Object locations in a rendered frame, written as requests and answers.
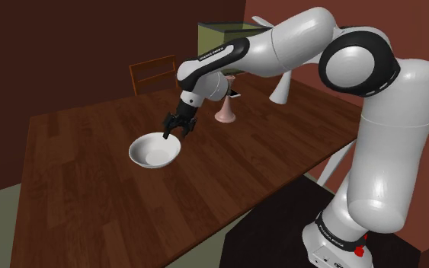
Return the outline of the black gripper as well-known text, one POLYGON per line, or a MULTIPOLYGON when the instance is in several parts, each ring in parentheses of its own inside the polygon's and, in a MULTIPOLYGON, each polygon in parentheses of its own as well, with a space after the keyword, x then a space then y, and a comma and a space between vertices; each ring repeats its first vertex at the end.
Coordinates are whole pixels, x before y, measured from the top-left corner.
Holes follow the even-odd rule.
POLYGON ((168 112, 162 125, 164 126, 163 138, 167 139, 171 131, 177 126, 182 126, 181 136, 184 139, 189 132, 194 130, 197 123, 195 118, 198 108, 179 100, 176 113, 168 112))

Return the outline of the white bowl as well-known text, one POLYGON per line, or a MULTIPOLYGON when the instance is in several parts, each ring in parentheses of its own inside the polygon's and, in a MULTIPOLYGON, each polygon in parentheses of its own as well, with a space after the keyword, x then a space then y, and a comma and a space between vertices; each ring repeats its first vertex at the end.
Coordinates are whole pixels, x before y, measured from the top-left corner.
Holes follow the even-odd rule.
POLYGON ((137 138, 129 148, 130 159, 143 168, 162 168, 175 160, 181 151, 176 136, 163 137, 163 132, 151 132, 137 138))

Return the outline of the pink vase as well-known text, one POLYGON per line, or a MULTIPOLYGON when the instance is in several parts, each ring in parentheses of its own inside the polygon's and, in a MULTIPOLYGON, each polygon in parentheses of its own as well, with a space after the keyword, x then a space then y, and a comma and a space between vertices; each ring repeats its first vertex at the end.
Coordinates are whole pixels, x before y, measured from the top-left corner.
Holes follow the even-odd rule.
POLYGON ((232 92, 232 83, 235 80, 234 75, 228 75, 227 77, 229 86, 226 96, 224 97, 224 102, 222 108, 215 114, 215 119, 221 123, 232 123, 235 121, 235 114, 232 112, 230 106, 231 92, 232 92))

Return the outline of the brown wooden chair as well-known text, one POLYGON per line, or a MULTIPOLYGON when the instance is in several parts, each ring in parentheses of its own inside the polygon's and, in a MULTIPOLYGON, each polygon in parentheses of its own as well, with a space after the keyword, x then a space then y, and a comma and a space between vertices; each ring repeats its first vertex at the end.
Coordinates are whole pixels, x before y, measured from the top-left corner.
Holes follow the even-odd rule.
POLYGON ((178 87, 178 80, 176 79, 176 55, 163 56, 132 64, 129 66, 129 70, 133 91, 136 96, 158 91, 158 89, 150 89, 150 85, 168 79, 174 82, 174 88, 178 87), (140 74, 150 71, 157 71, 157 73, 140 78, 140 74))

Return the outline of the olive green cabinet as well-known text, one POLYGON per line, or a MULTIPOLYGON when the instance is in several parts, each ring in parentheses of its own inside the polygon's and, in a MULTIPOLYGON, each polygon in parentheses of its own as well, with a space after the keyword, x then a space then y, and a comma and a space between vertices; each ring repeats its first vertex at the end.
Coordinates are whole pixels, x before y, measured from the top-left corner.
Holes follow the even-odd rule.
POLYGON ((197 55, 201 56, 230 40, 261 34, 270 27, 243 21, 199 22, 197 29, 197 55))

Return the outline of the brown wooden table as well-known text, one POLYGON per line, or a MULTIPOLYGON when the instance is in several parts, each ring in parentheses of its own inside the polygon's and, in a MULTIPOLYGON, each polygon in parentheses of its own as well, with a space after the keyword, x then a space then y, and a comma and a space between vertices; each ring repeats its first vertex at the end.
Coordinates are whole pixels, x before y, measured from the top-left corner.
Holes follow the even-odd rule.
POLYGON ((361 109, 293 82, 243 74, 233 123, 205 101, 172 163, 131 161, 158 132, 177 89, 30 119, 10 268, 161 268, 206 240, 357 135, 361 109))

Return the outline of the black robot stand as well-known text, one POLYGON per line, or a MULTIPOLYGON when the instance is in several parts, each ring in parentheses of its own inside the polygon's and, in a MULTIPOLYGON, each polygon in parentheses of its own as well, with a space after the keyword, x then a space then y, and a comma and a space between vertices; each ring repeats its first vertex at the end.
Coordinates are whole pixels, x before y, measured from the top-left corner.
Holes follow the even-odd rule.
MULTIPOLYGON (((334 194, 298 177, 254 207, 227 234, 219 268, 316 268, 302 230, 334 194)), ((395 234, 369 232, 374 268, 419 268, 421 252, 395 234)))

